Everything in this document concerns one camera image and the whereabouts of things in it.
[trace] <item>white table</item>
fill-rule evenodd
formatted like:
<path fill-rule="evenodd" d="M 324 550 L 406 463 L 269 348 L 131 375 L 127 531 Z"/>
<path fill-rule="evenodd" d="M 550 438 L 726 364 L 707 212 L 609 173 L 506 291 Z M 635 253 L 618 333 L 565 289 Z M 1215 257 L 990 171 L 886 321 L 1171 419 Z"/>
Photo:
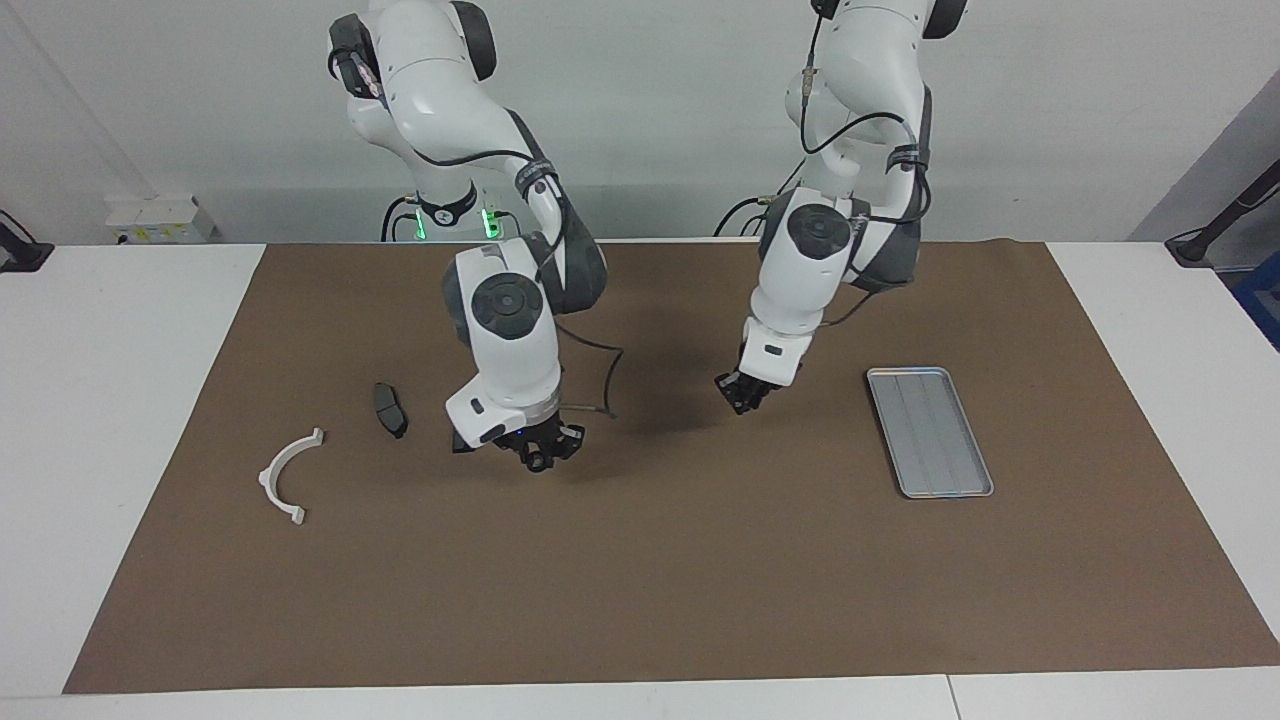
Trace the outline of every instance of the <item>white table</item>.
<path fill-rule="evenodd" d="M 1050 247 L 1276 633 L 1280 354 L 1158 245 Z M 0 717 L 1280 716 L 1280 667 L 56 697 L 261 254 L 61 247 L 0 275 Z"/>

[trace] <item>rectangular tray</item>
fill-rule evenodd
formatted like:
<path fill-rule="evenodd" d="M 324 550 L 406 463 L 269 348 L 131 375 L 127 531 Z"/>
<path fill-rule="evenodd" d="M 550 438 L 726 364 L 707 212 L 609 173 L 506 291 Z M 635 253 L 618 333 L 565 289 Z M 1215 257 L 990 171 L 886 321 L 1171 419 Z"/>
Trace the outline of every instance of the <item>rectangular tray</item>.
<path fill-rule="evenodd" d="M 868 370 L 876 411 L 902 493 L 911 498 L 986 497 L 995 489 L 978 441 L 942 368 Z"/>

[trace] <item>robotic arm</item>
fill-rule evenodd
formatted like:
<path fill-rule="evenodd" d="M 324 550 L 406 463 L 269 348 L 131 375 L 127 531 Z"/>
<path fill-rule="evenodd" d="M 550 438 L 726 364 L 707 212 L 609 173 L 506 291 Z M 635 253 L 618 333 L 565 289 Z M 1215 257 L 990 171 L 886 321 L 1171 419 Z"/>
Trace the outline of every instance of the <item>robotic arm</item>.
<path fill-rule="evenodd" d="M 374 0 L 337 20 L 330 41 L 357 132 L 408 164 L 424 201 L 465 205 L 475 186 L 463 165 L 494 169 L 540 227 L 460 252 L 445 273 L 445 305 L 479 370 L 445 402 L 454 452 L 493 443 L 534 471 L 570 457 L 585 430 L 559 418 L 553 316 L 591 307 L 608 273 L 527 126 L 480 88 L 497 63 L 484 13 L 462 1 Z"/>
<path fill-rule="evenodd" d="M 742 331 L 737 368 L 716 379 L 737 414 L 795 382 L 841 283 L 869 293 L 909 284 L 931 205 L 932 97 L 920 79 L 922 40 L 950 35 L 966 0 L 813 0 L 829 20 L 820 69 L 787 90 L 805 161 L 799 186 L 769 204 L 760 234 L 760 279 Z M 883 161 L 883 201 L 855 191 L 863 168 Z"/>

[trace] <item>silver tray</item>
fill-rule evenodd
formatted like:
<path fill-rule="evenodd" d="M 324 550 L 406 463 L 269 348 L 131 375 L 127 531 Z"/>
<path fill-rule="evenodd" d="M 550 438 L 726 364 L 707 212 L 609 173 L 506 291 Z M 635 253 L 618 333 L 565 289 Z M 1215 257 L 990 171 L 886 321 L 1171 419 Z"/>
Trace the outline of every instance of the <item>silver tray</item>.
<path fill-rule="evenodd" d="M 986 497 L 995 487 L 978 441 L 942 368 L 876 368 L 867 382 L 902 493 Z"/>

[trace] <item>blue object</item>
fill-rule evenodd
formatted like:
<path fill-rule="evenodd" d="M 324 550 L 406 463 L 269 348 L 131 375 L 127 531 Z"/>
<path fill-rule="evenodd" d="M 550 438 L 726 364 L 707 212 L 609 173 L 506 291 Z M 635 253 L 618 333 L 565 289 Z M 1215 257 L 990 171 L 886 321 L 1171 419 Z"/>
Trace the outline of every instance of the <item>blue object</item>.
<path fill-rule="evenodd" d="M 1280 350 L 1280 252 L 1249 273 L 1231 295 L 1271 345 Z"/>

